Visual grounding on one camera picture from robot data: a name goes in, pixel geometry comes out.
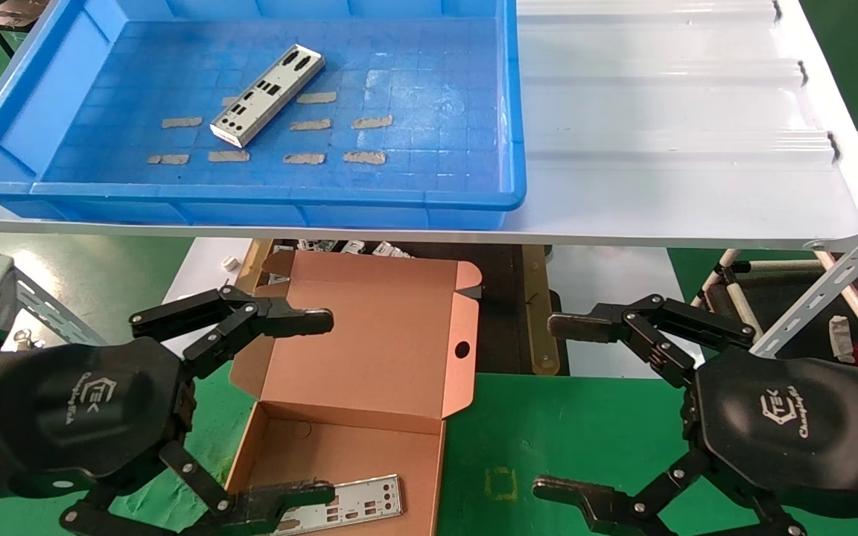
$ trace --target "white plastic panel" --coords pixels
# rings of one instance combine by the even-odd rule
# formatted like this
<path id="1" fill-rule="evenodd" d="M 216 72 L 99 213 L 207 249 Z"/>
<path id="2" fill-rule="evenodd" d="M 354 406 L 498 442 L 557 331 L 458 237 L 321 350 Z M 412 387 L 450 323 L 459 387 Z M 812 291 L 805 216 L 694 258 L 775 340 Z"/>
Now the white plastic panel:
<path id="1" fill-rule="evenodd" d="M 798 0 L 518 0 L 528 196 L 493 232 L 0 230 L 801 248 L 858 240 L 858 135 Z"/>

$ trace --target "cardboard box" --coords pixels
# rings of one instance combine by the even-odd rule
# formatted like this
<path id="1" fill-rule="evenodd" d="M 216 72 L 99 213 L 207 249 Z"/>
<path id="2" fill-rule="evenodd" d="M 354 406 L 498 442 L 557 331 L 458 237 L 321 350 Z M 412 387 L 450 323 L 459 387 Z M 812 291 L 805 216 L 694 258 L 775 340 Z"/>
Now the cardboard box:
<path id="1" fill-rule="evenodd" d="M 480 285 L 464 261 L 279 252 L 260 286 L 297 308 L 326 307 L 323 336 L 255 340 L 231 381 L 258 397 L 228 491 L 296 479 L 401 477 L 404 513 L 328 529 L 333 536 L 432 536 L 444 418 L 472 403 Z"/>

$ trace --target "box flap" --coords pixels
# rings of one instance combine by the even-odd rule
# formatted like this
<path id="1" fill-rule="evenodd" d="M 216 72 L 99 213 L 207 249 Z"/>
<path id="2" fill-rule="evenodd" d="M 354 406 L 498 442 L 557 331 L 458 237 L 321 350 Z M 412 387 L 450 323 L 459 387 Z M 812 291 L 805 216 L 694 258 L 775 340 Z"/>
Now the box flap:
<path id="1" fill-rule="evenodd" d="M 483 274 L 471 262 L 460 261 L 456 268 L 456 292 L 452 294 L 449 316 L 449 352 L 446 355 L 442 417 L 462 411 L 472 403 L 476 374 L 476 338 L 479 333 L 479 302 L 460 291 L 476 288 Z"/>
<path id="2" fill-rule="evenodd" d="M 255 392 L 263 367 L 263 401 L 426 418 L 471 403 L 479 308 L 457 291 L 479 284 L 473 264 L 301 251 L 273 254 L 263 269 L 290 281 L 260 294 L 326 307 L 334 329 L 256 340 L 235 359 L 236 386 Z"/>
<path id="3" fill-rule="evenodd" d="M 289 255 L 290 260 L 293 260 L 293 252 L 280 252 L 273 257 L 277 255 L 282 255 L 282 257 Z M 258 298 L 273 298 L 274 296 L 286 296 L 289 289 L 290 282 L 286 281 L 281 284 L 259 286 L 252 294 Z M 270 365 L 270 356 L 273 353 L 273 342 L 275 340 L 269 336 L 258 336 L 245 349 L 239 351 L 238 355 L 234 356 L 234 364 L 231 365 L 231 374 L 229 374 L 231 383 L 255 399 L 258 399 L 263 391 L 267 366 Z"/>

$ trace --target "metal bracket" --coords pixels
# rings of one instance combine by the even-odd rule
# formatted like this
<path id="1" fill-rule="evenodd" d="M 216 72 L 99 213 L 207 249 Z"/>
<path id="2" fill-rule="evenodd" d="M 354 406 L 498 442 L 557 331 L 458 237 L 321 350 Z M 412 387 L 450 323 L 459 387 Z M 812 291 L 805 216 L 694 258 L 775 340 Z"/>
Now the metal bracket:
<path id="1" fill-rule="evenodd" d="M 760 357 L 774 357 L 794 335 L 823 311 L 858 277 L 858 246 L 843 255 L 777 322 L 750 348 Z"/>
<path id="2" fill-rule="evenodd" d="M 337 499 L 327 505 L 300 506 L 283 514 L 272 536 L 296 536 L 402 515 L 398 475 L 347 482 L 334 490 Z"/>
<path id="3" fill-rule="evenodd" d="M 22 308 L 35 316 L 38 322 L 55 332 L 55 335 L 61 336 L 66 342 L 91 344 L 92 346 L 108 344 L 95 330 L 82 322 L 78 316 L 75 316 L 75 313 L 62 305 L 61 301 L 48 294 L 48 291 L 41 288 L 18 268 L 15 268 L 15 277 L 16 294 Z"/>

